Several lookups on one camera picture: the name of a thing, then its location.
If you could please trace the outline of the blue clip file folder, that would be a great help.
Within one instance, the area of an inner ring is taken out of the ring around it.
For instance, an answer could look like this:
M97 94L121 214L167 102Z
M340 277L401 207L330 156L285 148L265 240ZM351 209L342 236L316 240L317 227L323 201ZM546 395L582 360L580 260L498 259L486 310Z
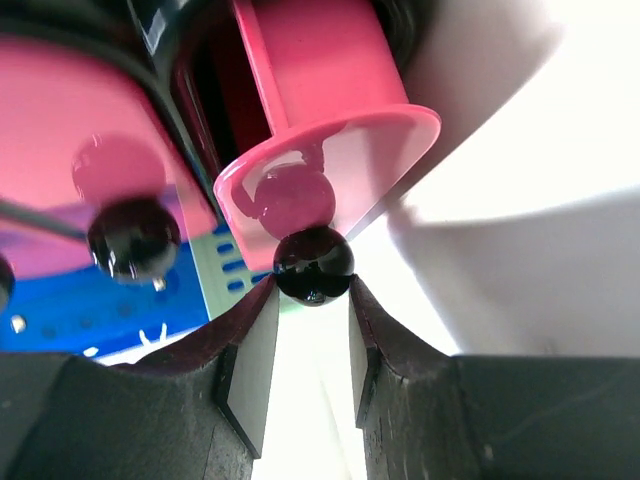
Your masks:
M209 320L190 245L181 246L166 286L120 285L95 267L16 283L1 314L3 352L106 356L198 328Z

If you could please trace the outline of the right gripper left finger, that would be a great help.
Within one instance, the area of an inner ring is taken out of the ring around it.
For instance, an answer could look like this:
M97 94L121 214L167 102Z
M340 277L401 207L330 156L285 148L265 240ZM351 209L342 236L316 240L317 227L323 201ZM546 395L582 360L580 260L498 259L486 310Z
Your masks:
M265 277L134 364L1 357L5 479L247 479L262 453L279 317Z

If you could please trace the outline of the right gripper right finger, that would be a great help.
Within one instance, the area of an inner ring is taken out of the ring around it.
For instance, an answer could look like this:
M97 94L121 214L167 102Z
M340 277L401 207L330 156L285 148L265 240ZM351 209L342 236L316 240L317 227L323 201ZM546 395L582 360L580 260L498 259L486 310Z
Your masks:
M349 286L355 423L371 479L635 479L635 358L446 355Z

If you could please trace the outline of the black pink drawer unit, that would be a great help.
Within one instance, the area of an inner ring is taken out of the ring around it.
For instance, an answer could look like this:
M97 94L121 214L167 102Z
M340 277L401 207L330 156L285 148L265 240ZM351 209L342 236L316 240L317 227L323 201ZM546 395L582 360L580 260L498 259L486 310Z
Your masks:
M150 95L199 188L238 153L245 135L231 123L226 68L209 55L239 41L226 1L4 1L1 30L93 53L131 75Z

